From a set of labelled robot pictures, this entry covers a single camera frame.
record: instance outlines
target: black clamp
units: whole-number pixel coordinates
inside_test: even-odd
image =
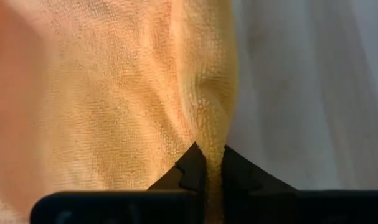
[[[31,224],[204,222],[206,159],[197,144],[145,191],[58,192],[39,200]]]
[[[222,161],[225,223],[378,223],[378,191],[296,190],[228,146]]]

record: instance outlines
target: clamp jaw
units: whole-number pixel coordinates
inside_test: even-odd
[[[378,191],[297,190],[228,146],[222,161],[225,223],[378,223]]]
[[[57,192],[40,199],[30,223],[204,222],[206,159],[197,144],[144,191]]]

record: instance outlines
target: terry cloth fabric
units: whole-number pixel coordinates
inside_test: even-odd
[[[196,141],[209,169],[207,223],[220,223],[237,84],[231,2],[7,3],[0,220],[24,220],[55,191],[146,189]]]

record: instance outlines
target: yellow towel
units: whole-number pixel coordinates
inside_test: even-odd
[[[9,0],[26,22],[0,4],[0,219],[23,220],[59,190],[146,189],[196,141],[207,222],[219,223],[237,84],[230,3]]]

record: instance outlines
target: white curtain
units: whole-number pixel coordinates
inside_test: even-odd
[[[229,145],[299,189],[378,189],[378,0],[234,0]]]

